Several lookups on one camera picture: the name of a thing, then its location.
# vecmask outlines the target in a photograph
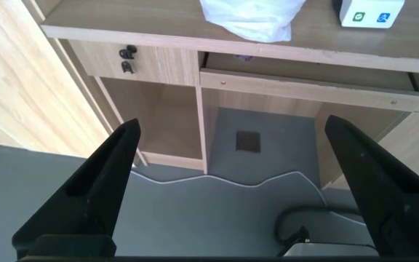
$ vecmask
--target wooden desk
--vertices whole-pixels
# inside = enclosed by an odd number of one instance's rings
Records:
[[[208,172],[224,107],[314,118],[323,187],[341,175],[323,131],[330,114],[419,173],[418,0],[388,30],[342,28],[329,1],[308,0],[292,41],[272,44],[206,22],[194,0],[24,3],[104,130],[140,120],[144,163]],[[121,70],[128,44],[138,50],[134,74]]]

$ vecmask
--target black cable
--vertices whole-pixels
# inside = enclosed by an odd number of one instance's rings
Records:
[[[274,223],[274,237],[276,241],[280,245],[284,245],[284,249],[286,245],[290,245],[295,239],[298,238],[298,233],[295,232],[293,235],[288,237],[287,239],[282,239],[280,236],[280,229],[281,224],[284,218],[292,213],[300,212],[300,211],[331,211],[336,213],[345,213],[345,214],[352,214],[352,215],[360,215],[358,210],[351,209],[351,208],[344,208],[344,207],[317,207],[317,206],[299,206],[299,207],[290,207],[286,210],[283,210],[276,218],[276,222]]]
[[[281,252],[277,254],[277,257],[283,257],[293,245],[297,243],[304,243],[309,238],[310,232],[308,232],[305,226],[301,226],[299,231],[291,234],[290,237],[283,241],[282,244],[284,245],[284,248],[282,248]]]

